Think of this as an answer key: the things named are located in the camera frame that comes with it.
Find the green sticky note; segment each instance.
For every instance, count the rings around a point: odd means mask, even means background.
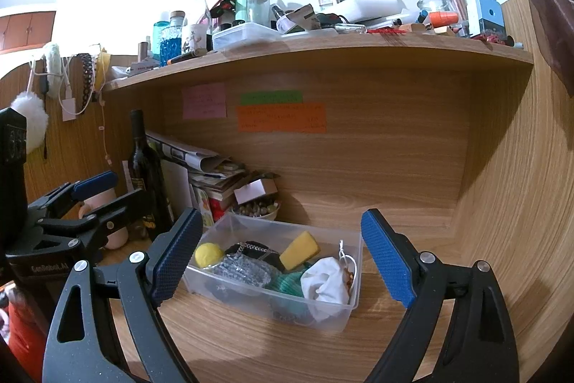
[[[242,93],[241,106],[254,104],[302,103],[303,94],[299,90],[275,90],[265,92]]]

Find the yellow sponge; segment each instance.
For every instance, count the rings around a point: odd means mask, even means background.
[[[279,257],[286,270],[292,270],[314,257],[321,248],[308,231],[299,234]]]

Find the pink sticky note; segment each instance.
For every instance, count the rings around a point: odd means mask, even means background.
[[[184,119],[205,120],[227,117],[223,83],[184,88],[182,97]]]

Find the plastic tray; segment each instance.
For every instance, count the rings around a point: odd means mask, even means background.
[[[274,29],[258,23],[242,23],[213,35],[213,49],[225,51],[239,46],[255,43],[269,43],[281,39],[281,34]]]
[[[190,292],[247,313],[319,330],[340,332],[345,328],[351,311],[359,304],[363,260],[363,239],[359,231],[281,223],[226,213],[202,236],[200,244],[214,242],[225,250],[240,241],[256,240],[281,252],[302,231],[309,231],[317,240],[321,247],[320,257],[338,258],[339,240],[342,239],[345,252],[357,262],[357,279],[351,291],[349,305],[307,300],[229,280],[198,268],[193,259],[184,273],[185,285]]]

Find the red fabric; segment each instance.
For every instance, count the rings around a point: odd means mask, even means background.
[[[13,304],[8,305],[8,315],[10,316],[8,347],[31,378],[37,383],[42,383],[46,336],[35,323],[22,319],[18,308]]]

